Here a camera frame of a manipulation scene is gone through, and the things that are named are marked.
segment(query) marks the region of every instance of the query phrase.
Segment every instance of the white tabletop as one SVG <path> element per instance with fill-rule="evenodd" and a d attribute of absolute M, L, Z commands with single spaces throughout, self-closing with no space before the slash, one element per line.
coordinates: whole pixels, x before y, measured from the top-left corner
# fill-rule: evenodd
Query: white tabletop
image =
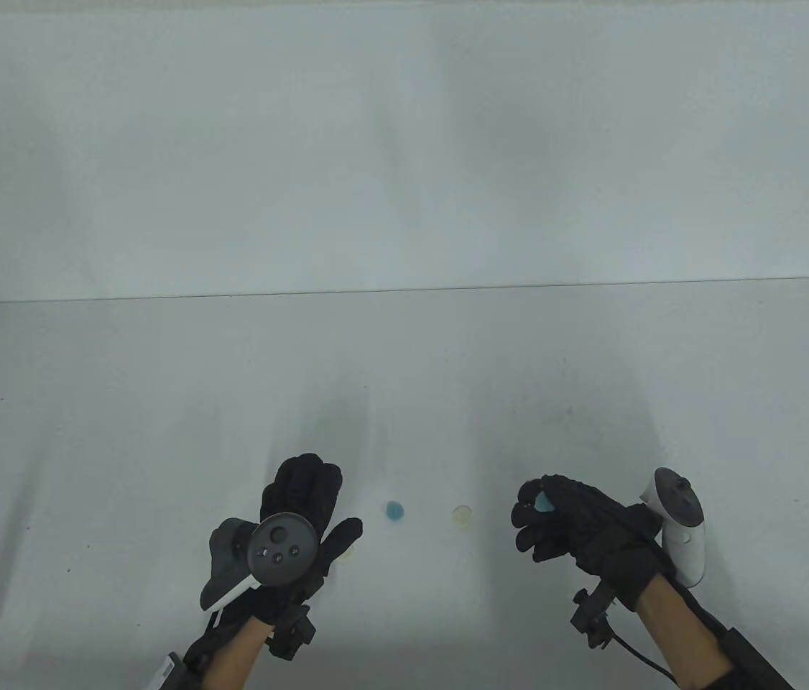
<path fill-rule="evenodd" d="M 509 524 L 529 477 L 634 502 L 661 464 L 706 509 L 701 601 L 809 686 L 809 280 L 770 280 L 0 305 L 0 688 L 141 687 L 202 631 L 210 531 L 301 451 L 365 533 L 260 687 L 663 686 Z"/>

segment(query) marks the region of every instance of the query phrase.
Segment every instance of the gloved hand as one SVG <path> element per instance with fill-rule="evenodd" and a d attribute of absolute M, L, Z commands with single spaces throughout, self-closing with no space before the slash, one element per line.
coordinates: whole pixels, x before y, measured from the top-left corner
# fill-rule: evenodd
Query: gloved hand
<path fill-rule="evenodd" d="M 292 457 L 281 464 L 274 482 L 264 489 L 261 520 L 263 522 L 278 512 L 295 512 L 309 520 L 321 539 L 331 522 L 342 483 L 343 477 L 336 464 L 325 463 L 312 453 Z M 230 545 L 236 539 L 250 538 L 256 527 L 256 523 L 245 520 L 225 520 L 210 537 L 211 555 L 221 551 L 224 543 Z M 275 625 L 278 630 L 284 625 L 293 625 L 299 615 L 308 611 L 308 607 L 300 608 L 300 604 L 322 587 L 332 562 L 362 533 L 363 523 L 359 519 L 342 520 L 322 541 L 312 566 L 297 581 L 284 587 L 247 589 L 227 604 L 218 619 L 215 615 L 211 618 L 207 631 L 185 654 L 184 663 L 188 669 L 192 673 L 202 673 L 212 655 L 227 644 L 251 617 Z M 244 561 L 243 554 L 235 554 L 234 558 Z"/>
<path fill-rule="evenodd" d="M 281 464 L 273 484 L 264 489 L 261 520 L 278 512 L 296 512 L 312 523 L 321 539 L 335 512 L 343 481 L 336 464 L 325 463 L 314 453 L 292 457 Z M 302 604 L 321 588 L 331 564 L 362 533 L 363 523 L 358 518 L 342 520 L 323 540 L 315 563 L 302 578 L 285 587 L 258 587 L 247 592 L 244 608 L 261 622 L 276 625 L 290 604 Z"/>
<path fill-rule="evenodd" d="M 536 510 L 539 493 L 555 507 Z M 522 485 L 510 515 L 517 549 L 532 549 L 536 562 L 574 556 L 582 571 L 598 575 L 631 611 L 655 575 L 672 578 L 676 568 L 655 542 L 663 520 L 644 504 L 622 506 L 594 487 L 561 474 Z"/>

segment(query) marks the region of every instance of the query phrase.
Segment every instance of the human arm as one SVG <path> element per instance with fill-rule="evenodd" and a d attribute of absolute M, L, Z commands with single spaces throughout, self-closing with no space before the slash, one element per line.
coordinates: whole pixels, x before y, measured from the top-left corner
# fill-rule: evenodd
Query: human arm
<path fill-rule="evenodd" d="M 662 575 L 651 579 L 634 610 L 683 690 L 706 688 L 734 669 L 717 638 Z"/>
<path fill-rule="evenodd" d="M 248 680 L 273 625 L 251 618 L 223 648 L 204 673 L 202 690 L 241 690 Z"/>
<path fill-rule="evenodd" d="M 363 532 L 360 520 L 348 518 L 325 535 L 342 483 L 338 466 L 323 463 L 315 454 L 303 454 L 281 464 L 273 483 L 264 489 L 261 522 L 294 513 L 308 520 L 323 539 L 312 566 L 298 579 L 282 586 L 245 589 L 213 614 L 206 632 L 184 655 L 184 667 L 204 690 L 220 690 L 221 683 L 225 683 L 225 690 L 243 686 L 271 631 L 270 651 L 280 658 L 292 658 L 300 645 L 312 640 L 315 628 L 306 618 L 309 607 L 303 604 L 322 587 L 331 564 Z M 200 596 L 201 607 L 215 611 L 212 607 L 221 592 L 238 591 L 235 588 L 248 581 L 252 555 L 248 545 L 257 527 L 256 523 L 230 518 L 213 531 L 211 579 Z M 279 562 L 278 555 L 274 555 L 275 563 Z"/>
<path fill-rule="evenodd" d="M 681 687 L 790 690 L 739 631 L 727 630 L 678 582 L 676 566 L 655 541 L 662 519 L 647 506 L 625 507 L 594 487 L 546 474 L 520 487 L 511 520 L 519 528 L 517 549 L 532 550 L 533 561 L 570 554 L 578 568 L 601 578 L 594 592 L 601 595 L 589 608 L 583 608 L 586 591 L 584 600 L 575 597 L 580 607 L 572 622 L 591 646 L 595 635 L 598 643 L 615 639 L 631 650 L 604 617 L 594 617 L 605 611 L 602 602 L 617 598 L 641 615 Z M 602 607 L 595 614 L 593 602 Z"/>

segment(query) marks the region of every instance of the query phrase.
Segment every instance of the finger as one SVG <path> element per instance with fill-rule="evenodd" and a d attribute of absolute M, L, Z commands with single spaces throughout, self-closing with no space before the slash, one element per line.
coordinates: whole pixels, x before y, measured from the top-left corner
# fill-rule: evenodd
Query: finger
<path fill-rule="evenodd" d="M 266 520 L 274 513 L 280 512 L 276 491 L 274 485 L 269 484 L 261 492 L 261 520 Z"/>
<path fill-rule="evenodd" d="M 535 546 L 536 543 L 555 535 L 556 532 L 555 526 L 551 525 L 551 523 L 523 527 L 523 529 L 519 530 L 517 533 L 517 550 L 519 550 L 520 553 L 526 553 Z"/>
<path fill-rule="evenodd" d="M 536 563 L 549 561 L 552 558 L 559 558 L 568 552 L 568 539 L 565 536 L 551 536 L 536 543 L 532 549 L 532 560 Z"/>
<path fill-rule="evenodd" d="M 269 503 L 271 515 L 274 512 L 281 512 L 286 508 L 287 502 L 287 486 L 290 485 L 290 477 L 292 477 L 292 469 L 298 458 L 290 457 L 284 460 L 280 467 L 277 467 L 277 475 L 274 477 L 273 484 L 270 484 L 265 492 L 269 493 Z"/>
<path fill-rule="evenodd" d="M 529 503 L 532 505 L 532 503 L 535 503 L 536 496 L 538 496 L 539 493 L 542 493 L 542 480 L 530 479 L 519 487 L 517 500 L 519 500 L 520 503 Z"/>
<path fill-rule="evenodd" d="M 514 527 L 526 527 L 528 525 L 540 525 L 555 518 L 553 512 L 539 512 L 535 506 L 527 503 L 516 503 L 513 510 L 510 510 L 510 522 Z"/>
<path fill-rule="evenodd" d="M 363 535 L 363 520 L 348 518 L 339 522 L 322 542 L 321 556 L 325 563 L 325 572 L 328 566 L 350 548 L 352 543 Z"/>
<path fill-rule="evenodd" d="M 644 503 L 635 503 L 625 508 L 622 512 L 622 523 L 631 527 L 642 538 L 653 539 L 663 526 L 663 518 L 649 509 L 648 506 L 645 506 Z"/>
<path fill-rule="evenodd" d="M 290 512 L 298 512 L 301 515 L 309 517 L 309 497 L 312 496 L 312 486 L 315 483 L 315 477 L 323 464 L 325 463 L 322 462 L 322 458 L 316 456 L 315 453 L 306 453 L 293 458 L 290 478 L 286 486 L 286 504 L 283 506 L 284 509 L 290 510 Z"/>
<path fill-rule="evenodd" d="M 336 464 L 324 463 L 319 467 L 313 481 L 312 495 L 309 496 L 312 525 L 319 536 L 325 533 L 328 523 L 331 522 L 331 515 L 335 512 L 338 493 L 343 483 L 344 477 Z"/>

